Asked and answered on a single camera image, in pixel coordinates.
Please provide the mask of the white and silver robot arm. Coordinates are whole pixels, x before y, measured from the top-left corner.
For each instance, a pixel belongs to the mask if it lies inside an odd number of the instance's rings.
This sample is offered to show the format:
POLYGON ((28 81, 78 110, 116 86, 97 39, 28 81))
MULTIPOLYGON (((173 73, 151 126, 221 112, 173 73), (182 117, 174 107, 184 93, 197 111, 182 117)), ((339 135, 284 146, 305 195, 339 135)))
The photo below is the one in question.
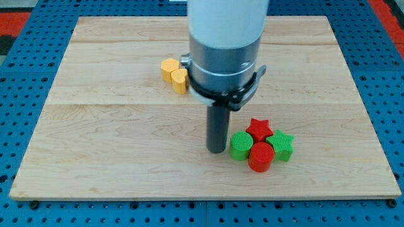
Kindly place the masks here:
POLYGON ((251 80, 268 6, 268 0, 187 2, 193 84, 223 92, 251 80))

